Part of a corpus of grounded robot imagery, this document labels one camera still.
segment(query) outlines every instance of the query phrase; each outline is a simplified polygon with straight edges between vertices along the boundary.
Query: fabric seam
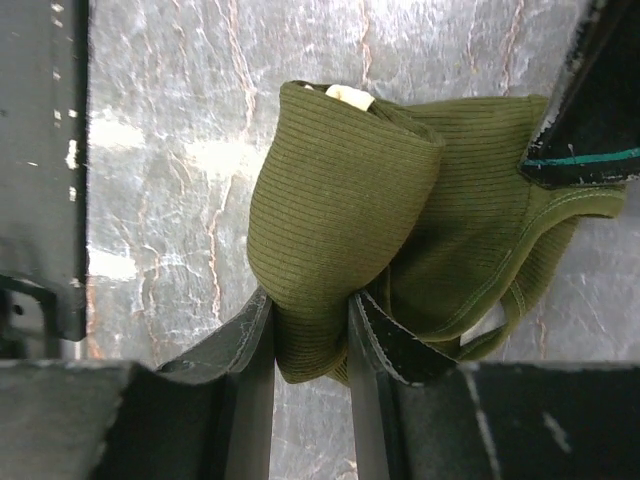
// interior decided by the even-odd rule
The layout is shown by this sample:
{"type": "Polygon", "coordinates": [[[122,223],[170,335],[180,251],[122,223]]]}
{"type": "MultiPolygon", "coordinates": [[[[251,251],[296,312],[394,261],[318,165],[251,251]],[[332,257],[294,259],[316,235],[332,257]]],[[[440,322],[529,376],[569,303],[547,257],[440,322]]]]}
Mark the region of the fabric seam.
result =
{"type": "Polygon", "coordinates": [[[610,192],[610,193],[589,192],[589,193],[578,193],[578,194],[570,193],[564,197],[560,197],[557,200],[555,200],[552,204],[548,205],[542,212],[540,212],[533,220],[531,220],[528,223],[528,225],[525,227],[524,231],[520,235],[520,239],[518,240],[518,243],[511,250],[511,252],[509,252],[509,254],[503,258],[497,270],[489,278],[489,280],[487,280],[478,290],[476,290],[476,292],[465,303],[463,303],[460,306],[460,308],[458,308],[458,310],[451,316],[450,320],[448,320],[441,328],[439,328],[438,330],[433,330],[431,333],[442,332],[452,327],[456,323],[458,323],[462,319],[462,317],[464,317],[464,315],[474,307],[474,305],[478,302],[478,300],[482,297],[482,295],[487,293],[487,291],[496,284],[500,275],[502,275],[502,272],[504,272],[504,270],[507,268],[507,266],[511,262],[511,259],[513,258],[514,253],[521,248],[522,244],[527,239],[527,234],[538,221],[540,221],[543,217],[547,216],[549,213],[551,213],[552,211],[556,210],[557,208],[561,207],[566,203],[569,203],[575,200],[584,200],[586,198],[593,198],[593,197],[614,198],[614,199],[620,198],[619,195],[616,195],[613,192],[610,192]]]}
{"type": "Polygon", "coordinates": [[[527,310],[527,303],[525,302],[524,295],[522,294],[522,290],[520,289],[520,285],[518,285],[518,281],[516,279],[514,279],[513,283],[509,286],[509,290],[511,290],[511,294],[518,305],[519,318],[522,318],[527,310]]]}

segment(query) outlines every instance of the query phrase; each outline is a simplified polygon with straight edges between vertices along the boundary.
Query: ribbed knit fabric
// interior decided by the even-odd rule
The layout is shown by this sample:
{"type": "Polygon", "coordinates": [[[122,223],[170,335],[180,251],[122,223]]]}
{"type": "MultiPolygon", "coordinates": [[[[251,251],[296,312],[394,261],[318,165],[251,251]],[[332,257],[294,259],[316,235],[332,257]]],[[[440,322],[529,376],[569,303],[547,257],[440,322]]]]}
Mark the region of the ribbed knit fabric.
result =
{"type": "Polygon", "coordinates": [[[544,293],[576,216],[615,216],[624,202],[621,188],[548,191],[517,173],[542,97],[376,100],[363,112],[302,85],[281,89],[248,238],[289,382],[346,382],[347,298],[367,286],[435,348],[488,353],[544,293]],[[460,347],[500,299],[507,325],[460,347]]]}

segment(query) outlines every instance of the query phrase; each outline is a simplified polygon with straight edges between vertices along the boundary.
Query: dark metal panel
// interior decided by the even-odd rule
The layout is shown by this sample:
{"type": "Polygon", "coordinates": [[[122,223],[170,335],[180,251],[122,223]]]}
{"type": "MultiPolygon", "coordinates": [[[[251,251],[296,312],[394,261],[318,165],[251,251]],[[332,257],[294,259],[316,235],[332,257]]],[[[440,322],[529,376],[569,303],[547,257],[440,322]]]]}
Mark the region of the dark metal panel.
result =
{"type": "Polygon", "coordinates": [[[103,361],[0,367],[0,478],[269,476],[274,356],[263,291],[160,373],[103,361]]]}
{"type": "Polygon", "coordinates": [[[51,292],[47,333],[74,341],[85,336],[88,13],[87,0],[0,2],[0,288],[51,292]]]}
{"type": "Polygon", "coordinates": [[[351,301],[359,478],[640,478],[640,367],[455,363],[351,301]]]}
{"type": "Polygon", "coordinates": [[[545,187],[640,178],[640,2],[591,0],[520,169],[545,187]]]}

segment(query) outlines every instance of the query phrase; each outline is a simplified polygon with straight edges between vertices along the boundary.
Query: cloth bundle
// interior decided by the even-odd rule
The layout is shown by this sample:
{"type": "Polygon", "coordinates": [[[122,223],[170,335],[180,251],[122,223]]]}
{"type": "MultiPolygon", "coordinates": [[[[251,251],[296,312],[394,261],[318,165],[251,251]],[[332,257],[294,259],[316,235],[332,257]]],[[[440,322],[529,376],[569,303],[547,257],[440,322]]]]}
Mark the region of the cloth bundle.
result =
{"type": "Polygon", "coordinates": [[[625,199],[517,172],[544,97],[402,107],[359,94],[284,84],[251,201],[249,262],[291,383],[347,383],[347,302],[363,288],[428,345],[486,355],[544,293],[579,217],[614,217],[625,199]],[[498,301],[506,323],[461,344],[498,301]]]}

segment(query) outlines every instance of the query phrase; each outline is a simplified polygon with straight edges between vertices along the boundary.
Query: green ribbed cloth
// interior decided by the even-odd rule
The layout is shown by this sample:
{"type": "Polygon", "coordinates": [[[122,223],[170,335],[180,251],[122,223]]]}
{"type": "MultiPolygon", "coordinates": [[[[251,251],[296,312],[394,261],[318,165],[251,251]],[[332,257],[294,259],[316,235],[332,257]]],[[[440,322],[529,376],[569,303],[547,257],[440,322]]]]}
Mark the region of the green ribbed cloth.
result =
{"type": "Polygon", "coordinates": [[[578,217],[624,203],[620,187],[545,190],[518,174],[543,97],[364,112],[304,85],[281,88],[247,244],[288,382],[347,382],[347,299],[362,288],[446,354],[487,354],[544,293],[578,217]],[[507,324],[460,346],[499,300],[507,324]]]}

